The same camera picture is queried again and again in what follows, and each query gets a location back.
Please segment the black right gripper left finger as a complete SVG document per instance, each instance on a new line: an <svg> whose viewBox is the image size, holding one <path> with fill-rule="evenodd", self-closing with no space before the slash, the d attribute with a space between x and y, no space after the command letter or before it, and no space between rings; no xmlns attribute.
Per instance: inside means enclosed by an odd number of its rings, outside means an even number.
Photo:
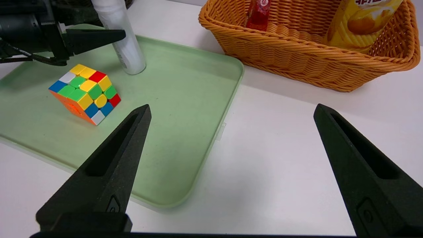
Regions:
<svg viewBox="0 0 423 238"><path fill-rule="evenodd" d="M36 213L41 232L130 232L126 209L151 122L131 111Z"/></svg>

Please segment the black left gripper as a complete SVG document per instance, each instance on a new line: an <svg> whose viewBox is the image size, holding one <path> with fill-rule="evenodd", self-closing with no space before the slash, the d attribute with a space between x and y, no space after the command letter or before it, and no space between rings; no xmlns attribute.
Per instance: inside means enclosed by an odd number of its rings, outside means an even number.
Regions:
<svg viewBox="0 0 423 238"><path fill-rule="evenodd" d="M54 22L42 25L36 14L1 15L1 63L38 61L66 66L69 60L66 48L78 55L125 37L125 30L67 29L64 45Z"/></svg>

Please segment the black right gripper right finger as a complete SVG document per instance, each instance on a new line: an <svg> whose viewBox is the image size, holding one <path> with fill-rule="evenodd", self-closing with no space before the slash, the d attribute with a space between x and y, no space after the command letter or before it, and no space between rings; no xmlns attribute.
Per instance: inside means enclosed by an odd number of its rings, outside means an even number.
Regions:
<svg viewBox="0 0 423 238"><path fill-rule="evenodd" d="M358 237L421 237L423 189L334 109L313 114Z"/></svg>

